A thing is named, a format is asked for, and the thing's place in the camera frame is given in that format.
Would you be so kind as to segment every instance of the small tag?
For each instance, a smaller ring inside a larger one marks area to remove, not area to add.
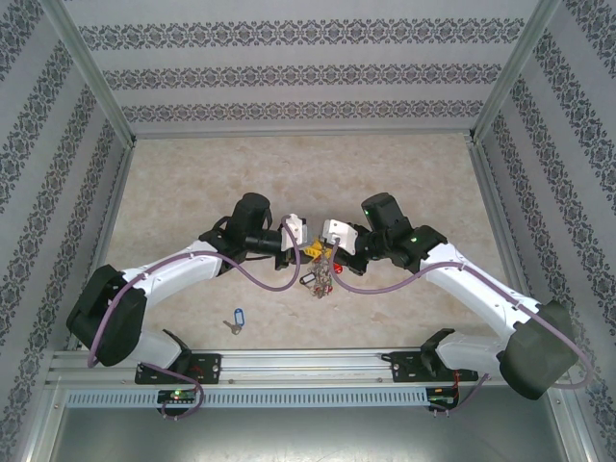
[[[242,308],[238,308],[233,312],[233,319],[235,320],[235,324],[244,327],[244,310]]]

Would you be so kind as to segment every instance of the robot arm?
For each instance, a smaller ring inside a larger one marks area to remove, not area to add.
[[[500,374],[521,395],[538,399],[575,364],[578,356],[524,312],[536,314],[571,340],[571,319],[559,303],[542,305],[517,293],[470,262],[431,227],[413,228],[387,193],[367,199],[362,208],[372,230],[333,219],[323,226],[325,240],[338,242],[342,250],[335,254],[336,263],[363,274],[370,260],[389,258],[397,267],[422,275],[458,298],[498,335],[470,337],[453,329],[441,330],[422,346],[422,362],[429,371]]]
[[[270,230],[269,205],[262,195],[247,193],[237,203],[231,217],[222,218],[212,230],[199,236],[185,249],[138,268],[118,271],[106,265],[97,269],[66,321],[69,331],[86,347],[91,347],[111,301],[129,281],[142,275],[142,279],[121,297],[109,318],[96,358],[104,366],[113,366],[131,358],[182,373],[183,364],[188,364],[186,357],[190,356],[190,350],[170,332],[142,329],[145,311],[191,284],[220,276],[233,268],[220,258],[199,255],[198,252],[215,252],[236,264],[243,262],[248,252],[268,255],[274,257],[277,270],[290,263],[299,265],[301,262],[295,261],[292,252],[292,238],[282,226]],[[263,229],[265,222],[268,223],[267,229]],[[305,244],[305,220],[290,215],[286,224],[297,244]],[[194,257],[180,258],[193,253],[196,254]]]

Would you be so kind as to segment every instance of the key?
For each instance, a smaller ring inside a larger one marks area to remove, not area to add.
[[[229,328],[231,329],[231,333],[233,335],[238,335],[240,331],[242,330],[242,327],[239,324],[232,324],[229,321],[223,321],[223,323],[229,326]]]

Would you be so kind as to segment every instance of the patterned wallpaper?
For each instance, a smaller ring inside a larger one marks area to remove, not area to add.
[[[65,4],[135,132],[161,136],[472,128],[536,2]]]
[[[86,282],[123,146],[36,0],[0,2],[0,461]]]
[[[578,392],[600,460],[616,460],[616,14],[563,2],[483,147],[535,296],[573,315],[596,380]]]

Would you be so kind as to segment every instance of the floor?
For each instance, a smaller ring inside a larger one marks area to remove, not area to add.
[[[138,141],[108,253],[117,269],[182,249],[229,215],[244,193],[271,202],[274,222],[296,213],[317,235],[326,218],[366,224],[360,203],[388,192],[414,226],[429,224],[472,261],[504,281],[501,262],[463,136],[352,136]],[[292,269],[246,262],[259,279],[282,285]],[[410,275],[388,261],[369,264],[350,284],[384,287]],[[243,308],[232,335],[224,320]],[[453,327],[489,327],[453,297],[420,280],[386,295],[336,287],[323,299],[298,283],[265,292],[237,271],[196,284],[146,313],[148,328],[173,331],[192,348],[333,348],[418,346]]]

